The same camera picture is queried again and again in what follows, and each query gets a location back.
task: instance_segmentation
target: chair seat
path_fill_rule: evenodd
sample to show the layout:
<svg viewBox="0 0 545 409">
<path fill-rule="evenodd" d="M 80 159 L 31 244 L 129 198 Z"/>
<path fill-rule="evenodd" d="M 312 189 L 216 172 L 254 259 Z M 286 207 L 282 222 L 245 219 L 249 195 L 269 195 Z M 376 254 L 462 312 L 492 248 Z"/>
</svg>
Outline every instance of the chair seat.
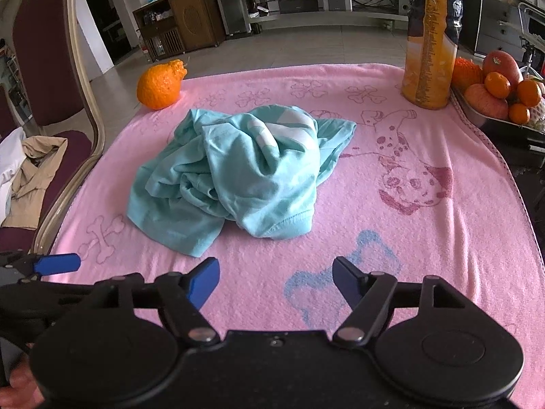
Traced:
<svg viewBox="0 0 545 409">
<path fill-rule="evenodd" d="M 49 212 L 63 189 L 81 167 L 83 162 L 91 156 L 91 141 L 80 131 L 65 131 L 55 135 L 68 139 L 68 146 L 63 156 L 61 165 L 45 191 L 40 222 Z M 36 230 L 21 229 L 17 227 L 0 227 L 0 252 L 22 249 L 29 251 Z"/>
</svg>

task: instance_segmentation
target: fruit tray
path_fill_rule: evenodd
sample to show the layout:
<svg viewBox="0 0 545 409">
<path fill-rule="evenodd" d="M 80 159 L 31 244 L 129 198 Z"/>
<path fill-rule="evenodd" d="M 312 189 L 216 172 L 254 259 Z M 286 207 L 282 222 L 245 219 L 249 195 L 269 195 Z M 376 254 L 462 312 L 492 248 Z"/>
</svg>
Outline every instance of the fruit tray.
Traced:
<svg viewBox="0 0 545 409">
<path fill-rule="evenodd" d="M 509 121 L 485 117 L 468 104 L 460 91 L 457 89 L 452 91 L 467 119 L 489 138 L 498 138 L 519 146 L 545 147 L 545 133 L 528 126 L 519 126 Z"/>
</svg>

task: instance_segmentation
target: orange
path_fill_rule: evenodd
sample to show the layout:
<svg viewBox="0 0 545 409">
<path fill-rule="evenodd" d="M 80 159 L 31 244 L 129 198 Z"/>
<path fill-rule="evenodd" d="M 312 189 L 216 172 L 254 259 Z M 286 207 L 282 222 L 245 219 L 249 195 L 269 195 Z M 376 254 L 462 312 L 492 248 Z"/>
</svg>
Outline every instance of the orange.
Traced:
<svg viewBox="0 0 545 409">
<path fill-rule="evenodd" d="M 482 83 L 482 70 L 479 65 L 458 57 L 452 71 L 452 86 L 463 94 L 468 87 L 477 83 Z"/>
<path fill-rule="evenodd" d="M 515 124 L 526 124 L 530 121 L 530 111 L 522 103 L 515 103 L 509 108 L 509 119 Z"/>
<path fill-rule="evenodd" d="M 489 73 L 484 79 L 484 86 L 499 99 L 504 99 L 511 93 L 511 83 L 499 72 Z"/>
<path fill-rule="evenodd" d="M 150 67 L 138 80 L 138 101 L 154 110 L 176 103 L 180 96 L 180 83 L 186 74 L 187 70 L 181 60 Z"/>
<path fill-rule="evenodd" d="M 517 97 L 526 107 L 536 107 L 541 101 L 541 89 L 533 80 L 523 80 L 517 86 Z"/>
</svg>

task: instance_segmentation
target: cabinet door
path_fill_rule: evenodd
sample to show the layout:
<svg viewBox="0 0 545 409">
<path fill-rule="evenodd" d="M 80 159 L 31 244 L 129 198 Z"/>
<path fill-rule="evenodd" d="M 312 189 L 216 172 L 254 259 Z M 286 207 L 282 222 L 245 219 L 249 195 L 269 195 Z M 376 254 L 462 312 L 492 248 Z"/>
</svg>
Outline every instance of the cabinet door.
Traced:
<svg viewBox="0 0 545 409">
<path fill-rule="evenodd" d="M 187 50 L 214 44 L 204 0 L 170 0 L 170 4 Z"/>
</svg>

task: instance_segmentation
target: wooden cabinet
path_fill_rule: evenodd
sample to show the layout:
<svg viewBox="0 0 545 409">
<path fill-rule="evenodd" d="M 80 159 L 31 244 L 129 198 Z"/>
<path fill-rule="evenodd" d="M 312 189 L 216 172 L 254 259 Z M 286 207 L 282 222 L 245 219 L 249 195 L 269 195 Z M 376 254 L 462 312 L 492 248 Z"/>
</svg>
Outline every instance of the wooden cabinet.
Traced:
<svg viewBox="0 0 545 409">
<path fill-rule="evenodd" d="M 171 14 L 152 21 L 152 14 Z M 217 46 L 225 30 L 216 0 L 157 0 L 133 12 L 154 60 Z"/>
</svg>

